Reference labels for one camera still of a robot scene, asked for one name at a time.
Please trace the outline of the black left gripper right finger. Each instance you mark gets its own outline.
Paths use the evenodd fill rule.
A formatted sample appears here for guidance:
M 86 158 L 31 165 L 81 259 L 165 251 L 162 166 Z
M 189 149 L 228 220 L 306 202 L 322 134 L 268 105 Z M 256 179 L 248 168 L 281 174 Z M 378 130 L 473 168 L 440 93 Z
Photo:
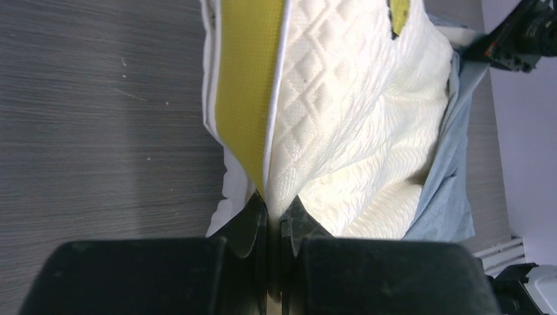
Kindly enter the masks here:
M 283 314 L 498 314 L 456 243 L 335 238 L 293 200 L 280 219 Z

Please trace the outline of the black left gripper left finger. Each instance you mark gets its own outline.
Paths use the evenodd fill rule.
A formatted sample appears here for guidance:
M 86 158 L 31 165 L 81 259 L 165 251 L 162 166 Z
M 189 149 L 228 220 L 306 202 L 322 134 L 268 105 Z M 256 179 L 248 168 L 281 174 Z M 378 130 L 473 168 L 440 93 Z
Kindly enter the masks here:
M 210 237 L 71 241 L 21 314 L 264 314 L 267 209 L 253 194 Z

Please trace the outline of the blue pillowcase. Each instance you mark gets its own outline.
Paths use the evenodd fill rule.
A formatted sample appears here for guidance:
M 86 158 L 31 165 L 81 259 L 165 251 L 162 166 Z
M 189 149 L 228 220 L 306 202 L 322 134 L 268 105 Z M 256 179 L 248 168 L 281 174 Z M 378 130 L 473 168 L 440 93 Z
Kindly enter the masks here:
M 483 32 L 432 14 L 428 17 L 454 50 L 448 80 L 449 102 L 434 161 L 404 240 L 461 242 L 475 234 L 466 193 L 467 130 L 472 95 L 489 66 L 463 59 L 464 51 Z

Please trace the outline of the cream pillow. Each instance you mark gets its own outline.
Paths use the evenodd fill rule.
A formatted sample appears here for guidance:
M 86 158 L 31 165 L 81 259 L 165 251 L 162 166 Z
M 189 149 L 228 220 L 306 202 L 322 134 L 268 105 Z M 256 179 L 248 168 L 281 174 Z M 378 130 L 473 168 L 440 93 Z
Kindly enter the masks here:
M 422 1 L 202 1 L 203 121 L 223 146 L 208 235 L 259 193 L 336 237 L 403 239 L 434 161 L 453 47 Z

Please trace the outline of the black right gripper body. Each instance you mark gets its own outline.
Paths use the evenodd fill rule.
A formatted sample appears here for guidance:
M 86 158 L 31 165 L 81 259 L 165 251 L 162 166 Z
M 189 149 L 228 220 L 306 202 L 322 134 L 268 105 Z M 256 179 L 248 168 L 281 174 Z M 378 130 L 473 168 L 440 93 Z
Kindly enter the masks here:
M 464 49 L 463 59 L 509 72 L 529 73 L 556 56 L 556 2 L 521 0 L 489 34 Z

